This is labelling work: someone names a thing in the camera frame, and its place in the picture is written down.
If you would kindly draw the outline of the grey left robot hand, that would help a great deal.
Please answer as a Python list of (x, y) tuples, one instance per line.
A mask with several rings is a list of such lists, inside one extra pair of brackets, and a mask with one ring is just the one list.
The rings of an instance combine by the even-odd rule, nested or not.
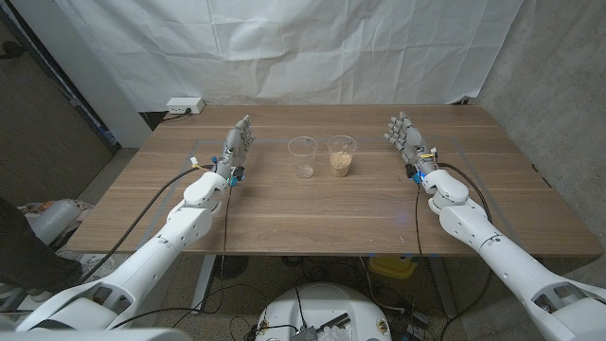
[(228, 132), (222, 154), (218, 157), (215, 172), (229, 180), (237, 167), (242, 167), (247, 153), (255, 140), (250, 127), (250, 117), (246, 115)]

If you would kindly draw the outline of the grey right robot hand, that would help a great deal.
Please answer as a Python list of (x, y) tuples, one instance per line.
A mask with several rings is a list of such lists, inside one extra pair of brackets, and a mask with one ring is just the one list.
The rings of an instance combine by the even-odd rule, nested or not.
[(409, 178), (422, 178), (437, 169), (437, 149), (428, 146), (405, 112), (391, 117), (388, 133), (383, 136), (401, 154)]

